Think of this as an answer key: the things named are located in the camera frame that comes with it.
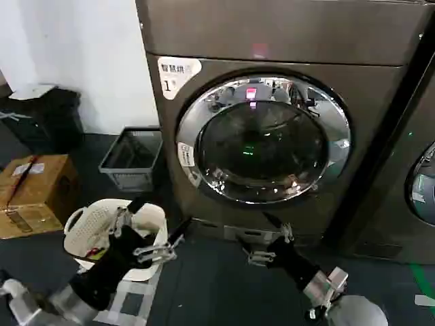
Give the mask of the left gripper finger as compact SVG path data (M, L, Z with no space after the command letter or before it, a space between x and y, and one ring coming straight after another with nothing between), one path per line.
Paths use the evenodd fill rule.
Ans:
M139 196L132 200L128 205L117 208L113 222L113 235L116 238L121 237L123 227L132 228L133 216L145 203L145 197Z
M164 264L168 261L177 258L175 252L180 243L185 240L186 232L192 223L192 218L185 219L180 223L172 234L169 235L168 240L164 244L155 244L148 247L136 248L133 255L137 259L138 264L145 262L152 262L153 264Z

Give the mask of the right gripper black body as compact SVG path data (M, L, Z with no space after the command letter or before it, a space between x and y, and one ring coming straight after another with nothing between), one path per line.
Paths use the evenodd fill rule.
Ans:
M303 291L320 267L303 257L295 248L294 242L285 241L284 236L278 237L271 244L271 252L275 254L271 268L281 268L294 280L299 291Z

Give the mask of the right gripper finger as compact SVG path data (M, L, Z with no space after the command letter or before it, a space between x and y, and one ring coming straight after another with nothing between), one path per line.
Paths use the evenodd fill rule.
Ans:
M276 258L274 252L253 250L252 246L239 236L237 236L237 242L241 245L243 252L246 254L248 264L267 267L273 263Z
M275 228L279 229L286 242L292 242L294 240L292 226L290 223L284 223L282 220L280 220L280 218L268 212L263 212L263 215Z

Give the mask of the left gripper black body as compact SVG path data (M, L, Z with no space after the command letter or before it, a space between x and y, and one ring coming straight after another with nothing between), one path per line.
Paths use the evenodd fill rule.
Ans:
M132 269L149 268L150 262L140 264L133 251L154 244L155 234L146 237L125 225L120 237L109 236L109 248L91 269L71 279L71 288L90 307L105 310L119 282Z

